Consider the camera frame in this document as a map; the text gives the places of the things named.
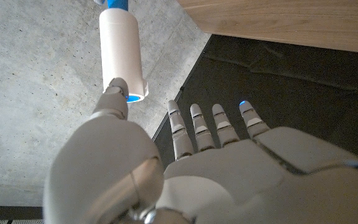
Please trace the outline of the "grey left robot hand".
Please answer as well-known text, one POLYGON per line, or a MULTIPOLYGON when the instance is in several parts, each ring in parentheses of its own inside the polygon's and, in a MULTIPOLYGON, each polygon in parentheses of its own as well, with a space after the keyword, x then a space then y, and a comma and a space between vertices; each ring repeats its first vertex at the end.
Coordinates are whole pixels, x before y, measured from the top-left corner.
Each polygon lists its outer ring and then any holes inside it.
POLYGON ((44 187, 45 223, 358 223, 358 157, 288 127, 269 128, 247 101, 249 138, 220 105, 215 148, 198 106, 198 152, 174 101, 175 160, 127 120, 127 83, 114 78, 93 114, 61 148, 44 187))

